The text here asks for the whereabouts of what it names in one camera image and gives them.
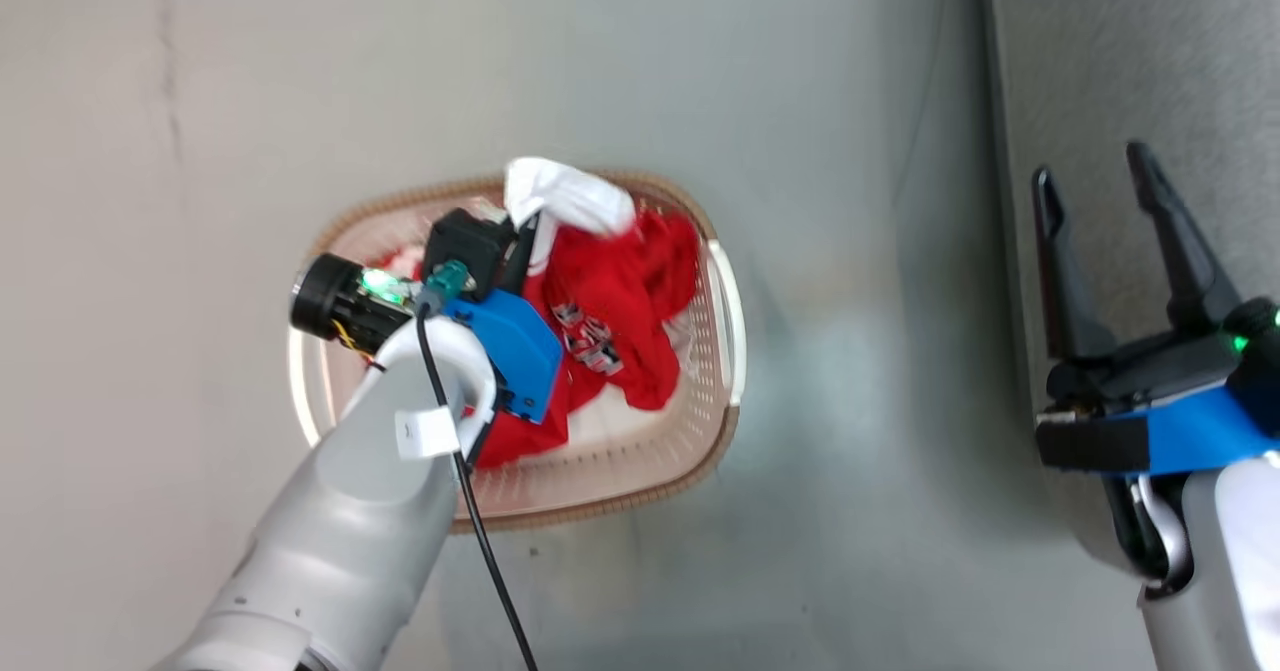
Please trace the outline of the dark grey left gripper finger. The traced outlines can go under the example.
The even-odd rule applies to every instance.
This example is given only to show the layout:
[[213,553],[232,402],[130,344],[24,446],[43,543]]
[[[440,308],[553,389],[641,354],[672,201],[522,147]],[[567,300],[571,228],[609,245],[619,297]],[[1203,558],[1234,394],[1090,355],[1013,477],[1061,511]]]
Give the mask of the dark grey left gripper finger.
[[524,296],[524,286],[529,275],[539,223],[540,214],[529,216],[529,219],[518,225],[515,243],[509,248],[508,292],[513,296]]

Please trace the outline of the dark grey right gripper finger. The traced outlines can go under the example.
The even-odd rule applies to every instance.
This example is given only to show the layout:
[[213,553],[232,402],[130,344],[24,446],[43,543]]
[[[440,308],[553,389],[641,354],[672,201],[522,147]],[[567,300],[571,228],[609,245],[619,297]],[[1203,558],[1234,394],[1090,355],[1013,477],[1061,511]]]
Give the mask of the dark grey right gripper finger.
[[1242,297],[1148,143],[1126,143],[1139,207],[1155,225],[1170,289],[1166,315],[1179,332],[1212,332]]
[[1048,166],[1032,175],[1036,252],[1044,341],[1052,359],[1102,359],[1117,341],[1096,314],[1091,288],[1073,246],[1073,225]]

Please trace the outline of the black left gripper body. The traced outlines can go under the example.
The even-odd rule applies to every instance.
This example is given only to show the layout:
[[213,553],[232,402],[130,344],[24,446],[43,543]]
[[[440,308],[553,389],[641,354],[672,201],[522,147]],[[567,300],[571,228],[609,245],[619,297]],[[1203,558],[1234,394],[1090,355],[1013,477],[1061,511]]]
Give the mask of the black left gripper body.
[[291,292],[291,329],[360,355],[376,355],[411,316],[398,278],[338,255],[311,257]]

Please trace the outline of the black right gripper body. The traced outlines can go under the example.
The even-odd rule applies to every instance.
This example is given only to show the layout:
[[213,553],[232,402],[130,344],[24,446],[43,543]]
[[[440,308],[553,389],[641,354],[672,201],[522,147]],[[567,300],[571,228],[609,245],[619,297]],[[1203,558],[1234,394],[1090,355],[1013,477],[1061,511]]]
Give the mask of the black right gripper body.
[[1257,424],[1277,423],[1277,303],[1248,298],[1207,332],[1169,330],[1116,346],[1071,301],[1044,302],[1056,359],[1046,380],[1047,423],[1137,411],[1222,385]]

